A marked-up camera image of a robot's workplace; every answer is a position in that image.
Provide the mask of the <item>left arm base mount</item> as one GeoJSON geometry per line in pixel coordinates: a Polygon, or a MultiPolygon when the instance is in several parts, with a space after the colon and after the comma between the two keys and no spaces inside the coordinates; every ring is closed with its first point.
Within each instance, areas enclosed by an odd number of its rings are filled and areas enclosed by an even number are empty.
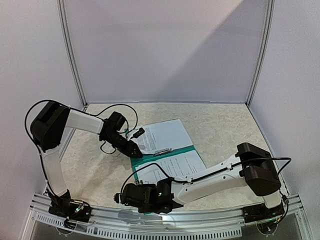
{"type": "Polygon", "coordinates": [[[50,214],[84,223],[90,221],[92,207],[87,202],[53,195],[50,196],[50,200],[50,214]]]}

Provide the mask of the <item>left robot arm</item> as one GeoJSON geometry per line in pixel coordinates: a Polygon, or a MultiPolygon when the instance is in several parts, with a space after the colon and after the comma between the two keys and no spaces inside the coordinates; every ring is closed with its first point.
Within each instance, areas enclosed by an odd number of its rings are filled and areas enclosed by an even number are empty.
{"type": "Polygon", "coordinates": [[[70,194],[63,177],[59,154],[66,128],[96,134],[100,141],[111,144],[129,158],[142,158],[143,154],[138,145],[121,132],[127,121],[121,113],[114,111],[109,117],[102,119],[97,114],[89,114],[54,100],[46,100],[45,103],[30,125],[29,137],[38,150],[49,195],[59,198],[55,202],[55,209],[63,217],[70,217],[75,210],[74,205],[63,198],[70,194]]]}

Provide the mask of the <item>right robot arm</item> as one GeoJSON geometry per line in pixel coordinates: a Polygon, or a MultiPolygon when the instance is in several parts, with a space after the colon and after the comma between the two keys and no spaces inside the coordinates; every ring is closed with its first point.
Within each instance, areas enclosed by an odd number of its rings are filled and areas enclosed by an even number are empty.
{"type": "Polygon", "coordinates": [[[281,182],[271,153],[251,143],[237,146],[237,153],[203,171],[165,179],[152,184],[124,182],[113,197],[118,204],[138,209],[139,213],[167,214],[195,200],[237,187],[249,186],[263,199],[258,213],[262,218],[282,208],[281,182]]]}

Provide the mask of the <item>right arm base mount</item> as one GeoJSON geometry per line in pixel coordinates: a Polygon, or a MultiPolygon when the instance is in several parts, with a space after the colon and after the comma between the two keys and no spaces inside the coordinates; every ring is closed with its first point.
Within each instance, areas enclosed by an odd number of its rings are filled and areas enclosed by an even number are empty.
{"type": "Polygon", "coordinates": [[[289,200],[283,200],[280,205],[267,208],[264,203],[245,206],[241,209],[245,223],[271,221],[272,223],[280,223],[288,214],[289,200]]]}

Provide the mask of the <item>folder spine metal clip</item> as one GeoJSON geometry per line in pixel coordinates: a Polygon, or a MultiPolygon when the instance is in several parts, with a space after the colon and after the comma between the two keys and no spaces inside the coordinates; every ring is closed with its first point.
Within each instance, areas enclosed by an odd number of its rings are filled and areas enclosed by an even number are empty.
{"type": "Polygon", "coordinates": [[[165,155],[168,153],[172,153],[173,149],[172,148],[165,148],[165,149],[161,149],[161,150],[157,150],[155,151],[155,153],[153,154],[154,157],[156,156],[161,156],[161,155],[165,155]]]}

